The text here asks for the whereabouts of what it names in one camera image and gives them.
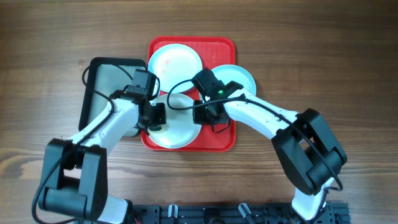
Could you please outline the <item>green yellow sponge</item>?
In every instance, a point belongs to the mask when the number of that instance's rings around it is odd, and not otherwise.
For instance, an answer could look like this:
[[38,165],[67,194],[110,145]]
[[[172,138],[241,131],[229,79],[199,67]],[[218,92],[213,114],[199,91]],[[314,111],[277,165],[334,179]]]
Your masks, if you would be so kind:
[[167,125],[158,124],[158,125],[149,126],[147,129],[149,133],[162,133],[167,130]]

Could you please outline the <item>white plate front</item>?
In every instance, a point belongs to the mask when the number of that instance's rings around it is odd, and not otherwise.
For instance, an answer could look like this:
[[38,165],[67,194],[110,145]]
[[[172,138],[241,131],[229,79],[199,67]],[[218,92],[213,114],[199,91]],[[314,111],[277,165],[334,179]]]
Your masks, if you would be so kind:
[[192,110],[172,110],[167,104],[168,95],[164,94],[156,100],[164,103],[166,109],[167,130],[162,133],[149,133],[149,138],[156,145],[177,149],[190,144],[200,133],[201,125],[193,122]]

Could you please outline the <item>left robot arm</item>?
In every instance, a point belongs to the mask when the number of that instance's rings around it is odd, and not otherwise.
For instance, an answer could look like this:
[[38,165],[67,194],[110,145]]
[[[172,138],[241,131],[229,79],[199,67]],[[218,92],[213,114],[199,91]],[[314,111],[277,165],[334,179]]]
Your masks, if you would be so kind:
[[156,75],[137,69],[130,79],[106,97],[105,109],[79,133],[47,144],[31,207],[37,223],[37,209],[74,223],[137,223],[132,203],[108,193],[107,156],[131,128],[165,124],[165,105],[151,104],[159,92]]

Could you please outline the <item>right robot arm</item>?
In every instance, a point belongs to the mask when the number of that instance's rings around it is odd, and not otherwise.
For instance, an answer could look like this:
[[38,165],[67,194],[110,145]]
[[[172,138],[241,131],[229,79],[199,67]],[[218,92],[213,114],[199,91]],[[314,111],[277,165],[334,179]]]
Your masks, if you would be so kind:
[[295,186],[293,210],[315,221],[329,191],[341,191],[338,178],[347,155],[323,116],[311,108],[303,113],[272,105],[235,81],[223,83],[208,68],[191,79],[204,101],[195,103],[200,120],[226,117],[244,123],[271,140],[280,164]]

